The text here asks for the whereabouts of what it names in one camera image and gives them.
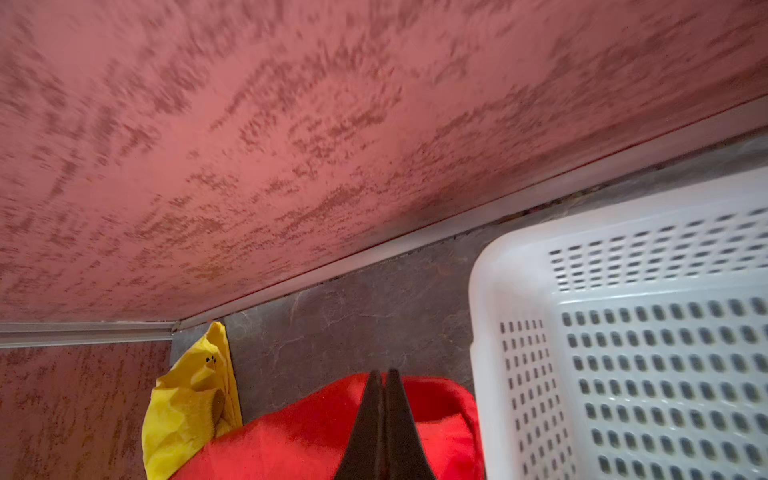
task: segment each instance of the red bag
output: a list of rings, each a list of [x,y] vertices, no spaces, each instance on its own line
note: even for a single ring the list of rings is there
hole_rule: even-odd
[[[348,376],[214,439],[173,479],[332,480],[367,379],[367,373]],[[435,476],[482,480],[482,446],[472,395],[447,379],[403,377],[402,384]]]

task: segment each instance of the red textured wallpaper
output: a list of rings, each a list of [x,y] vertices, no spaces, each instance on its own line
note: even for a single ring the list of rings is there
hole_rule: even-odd
[[[170,342],[0,350],[0,478],[146,478],[141,423]]]
[[[768,94],[768,4],[8,0],[0,317],[172,320]]]

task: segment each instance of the basket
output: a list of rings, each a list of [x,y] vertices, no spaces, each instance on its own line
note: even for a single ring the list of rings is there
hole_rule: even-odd
[[[521,229],[472,271],[490,480],[768,478],[768,168]]]

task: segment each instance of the crumpled yellow cloth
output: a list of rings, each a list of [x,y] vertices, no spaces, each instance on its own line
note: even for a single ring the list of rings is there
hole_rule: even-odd
[[[152,389],[141,448],[148,480],[167,480],[211,439],[243,426],[227,331],[219,322]]]

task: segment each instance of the red cloth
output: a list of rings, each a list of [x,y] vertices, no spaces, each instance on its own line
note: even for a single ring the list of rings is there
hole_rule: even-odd
[[[209,442],[174,480],[331,480],[349,442],[367,374],[348,376]],[[477,406],[447,379],[403,377],[416,428],[439,480],[482,480]]]

